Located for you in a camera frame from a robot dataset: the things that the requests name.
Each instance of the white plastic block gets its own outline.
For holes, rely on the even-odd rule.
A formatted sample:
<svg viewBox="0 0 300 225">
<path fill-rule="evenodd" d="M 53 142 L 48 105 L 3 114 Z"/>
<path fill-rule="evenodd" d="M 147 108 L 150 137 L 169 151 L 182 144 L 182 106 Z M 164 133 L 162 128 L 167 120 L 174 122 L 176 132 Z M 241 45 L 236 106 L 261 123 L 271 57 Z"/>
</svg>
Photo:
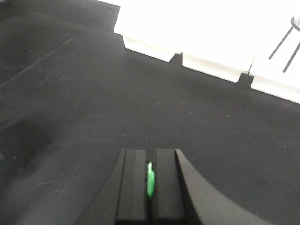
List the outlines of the white plastic block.
<svg viewBox="0 0 300 225">
<path fill-rule="evenodd" d="M 124 45 L 127 49 L 136 51 L 138 53 L 143 53 L 145 55 L 169 62 L 175 52 L 170 49 L 164 49 L 157 45 L 152 45 L 143 41 L 139 41 L 130 37 L 123 36 Z"/>
<path fill-rule="evenodd" d="M 284 73 L 290 57 L 300 43 L 300 31 L 293 29 L 271 59 L 269 57 L 291 28 L 291 18 L 298 6 L 281 7 L 282 12 L 272 18 L 265 39 L 256 54 L 250 75 L 254 76 L 251 87 L 277 97 L 300 103 L 300 50 Z"/>
<path fill-rule="evenodd" d="M 170 1 L 127 0 L 122 3 L 114 32 L 123 36 L 127 49 L 169 62 L 178 52 L 176 23 L 171 22 L 175 6 Z"/>
<path fill-rule="evenodd" d="M 270 1 L 188 2 L 179 48 L 182 65 L 237 82 L 241 73 L 249 72 L 267 23 L 261 18 Z"/>
<path fill-rule="evenodd" d="M 194 69 L 212 76 L 216 76 L 234 83 L 236 83 L 239 80 L 240 74 L 243 72 L 232 67 L 227 67 L 188 54 L 183 54 L 182 65 L 184 67 Z"/>
</svg>

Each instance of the dark surface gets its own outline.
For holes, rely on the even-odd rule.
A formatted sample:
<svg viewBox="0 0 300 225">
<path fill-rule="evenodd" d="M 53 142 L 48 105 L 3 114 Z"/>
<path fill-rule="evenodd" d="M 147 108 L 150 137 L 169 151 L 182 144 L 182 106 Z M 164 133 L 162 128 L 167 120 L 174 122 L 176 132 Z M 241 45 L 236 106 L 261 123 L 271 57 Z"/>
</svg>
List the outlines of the dark surface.
<svg viewBox="0 0 300 225">
<path fill-rule="evenodd" d="M 157 225 L 185 224 L 174 149 L 156 149 L 154 172 L 153 221 Z"/>
<path fill-rule="evenodd" d="M 74 225 L 115 225 L 124 160 L 125 150 L 121 150 L 118 161 L 105 184 Z"/>
<path fill-rule="evenodd" d="M 117 14 L 0 6 L 0 224 L 73 224 L 122 148 L 181 148 L 238 205 L 300 224 L 300 105 L 126 50 Z"/>
<path fill-rule="evenodd" d="M 244 210 L 208 183 L 176 149 L 183 202 L 189 225 L 271 225 Z"/>
<path fill-rule="evenodd" d="M 147 156 L 144 150 L 126 150 L 116 225 L 148 223 L 146 168 Z"/>
</svg>

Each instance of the white foam block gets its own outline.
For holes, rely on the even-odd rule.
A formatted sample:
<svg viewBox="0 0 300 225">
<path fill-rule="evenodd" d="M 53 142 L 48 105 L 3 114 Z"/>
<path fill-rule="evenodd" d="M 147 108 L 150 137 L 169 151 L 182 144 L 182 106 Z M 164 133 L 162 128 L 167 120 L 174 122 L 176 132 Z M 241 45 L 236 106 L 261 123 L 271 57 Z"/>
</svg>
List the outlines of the white foam block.
<svg viewBox="0 0 300 225">
<path fill-rule="evenodd" d="M 256 54 L 250 75 L 254 76 L 251 84 L 253 89 L 300 103 L 300 50 L 287 71 L 283 72 L 300 42 L 300 31 L 293 29 L 269 60 L 272 52 L 291 28 L 293 8 L 299 9 L 299 6 L 288 8 L 283 6 L 282 13 L 272 18 L 265 39 Z"/>
<path fill-rule="evenodd" d="M 248 73 L 266 22 L 270 1 L 188 1 L 184 14 L 182 65 L 237 82 Z"/>
<path fill-rule="evenodd" d="M 176 38 L 176 3 L 171 1 L 127 0 L 120 8 L 114 32 L 121 34 L 127 49 L 169 62 Z"/>
</svg>

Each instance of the black table surface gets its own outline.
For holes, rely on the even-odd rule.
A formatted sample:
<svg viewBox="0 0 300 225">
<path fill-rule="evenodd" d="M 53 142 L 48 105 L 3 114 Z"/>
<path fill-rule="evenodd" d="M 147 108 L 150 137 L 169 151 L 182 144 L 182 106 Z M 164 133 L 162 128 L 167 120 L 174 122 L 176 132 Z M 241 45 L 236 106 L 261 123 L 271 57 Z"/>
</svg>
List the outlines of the black table surface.
<svg viewBox="0 0 300 225">
<path fill-rule="evenodd" d="M 0 4 L 0 224 L 73 224 L 121 148 L 181 148 L 238 205 L 300 224 L 300 105 L 126 50 L 118 11 Z"/>
</svg>

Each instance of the white base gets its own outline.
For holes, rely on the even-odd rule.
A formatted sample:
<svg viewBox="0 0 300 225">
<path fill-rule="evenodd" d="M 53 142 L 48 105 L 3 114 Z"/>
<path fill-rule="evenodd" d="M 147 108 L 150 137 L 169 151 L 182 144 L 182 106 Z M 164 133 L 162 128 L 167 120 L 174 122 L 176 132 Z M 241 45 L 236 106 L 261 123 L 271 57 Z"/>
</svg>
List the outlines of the white base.
<svg viewBox="0 0 300 225">
<path fill-rule="evenodd" d="M 243 71 L 231 67 L 223 66 L 221 64 L 200 59 L 198 57 L 183 54 L 182 65 L 184 67 L 194 69 L 212 76 L 216 76 L 231 82 L 236 83 Z"/>
<path fill-rule="evenodd" d="M 166 62 L 169 62 L 176 54 L 176 52 L 173 50 L 165 49 L 150 43 L 136 40 L 134 38 L 123 36 L 123 39 L 125 48 Z"/>
<path fill-rule="evenodd" d="M 300 89 L 261 76 L 255 76 L 251 88 L 300 103 Z"/>
</svg>

